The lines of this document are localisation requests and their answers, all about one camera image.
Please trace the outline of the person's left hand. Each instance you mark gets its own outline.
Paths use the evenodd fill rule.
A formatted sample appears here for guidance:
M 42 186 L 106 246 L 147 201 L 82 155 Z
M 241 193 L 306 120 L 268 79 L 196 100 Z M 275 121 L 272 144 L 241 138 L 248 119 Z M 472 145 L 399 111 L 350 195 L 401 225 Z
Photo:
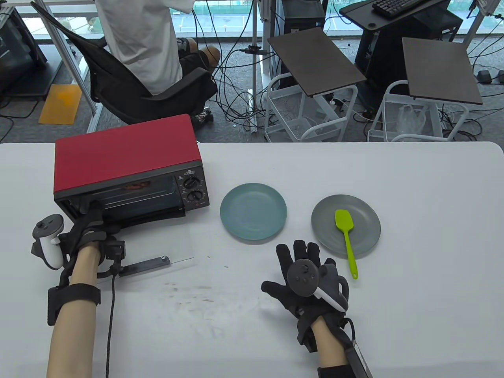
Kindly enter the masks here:
M 103 211 L 98 204 L 93 204 L 89 211 L 74 221 L 74 225 L 67 233 L 58 236 L 61 252 L 68 260 L 64 260 L 63 268 L 71 275 L 77 262 L 78 253 L 89 243 L 98 243 L 100 253 L 99 265 L 106 259 L 105 245 L 108 241 L 115 241 L 115 234 L 121 230 L 120 225 L 103 220 Z

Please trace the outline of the person's right hand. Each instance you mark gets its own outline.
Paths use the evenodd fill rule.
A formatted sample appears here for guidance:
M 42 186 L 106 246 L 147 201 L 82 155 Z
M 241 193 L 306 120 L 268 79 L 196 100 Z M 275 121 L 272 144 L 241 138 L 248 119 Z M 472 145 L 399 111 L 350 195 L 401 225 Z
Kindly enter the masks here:
M 287 245 L 279 244 L 276 246 L 276 254 L 285 281 L 287 280 L 287 272 L 294 261 L 309 259 L 317 267 L 321 266 L 320 247 L 316 243 L 306 244 L 303 240 L 294 241 L 293 252 L 295 255 L 291 257 Z M 310 325 L 320 316 L 328 316 L 338 326 L 345 326 L 346 324 L 344 320 L 345 313 L 335 310 L 323 299 L 317 299 L 314 296 L 302 297 L 295 294 L 288 283 L 282 285 L 272 281 L 264 281 L 261 285 L 261 291 L 277 299 L 297 319 L 302 316 L 307 318 Z

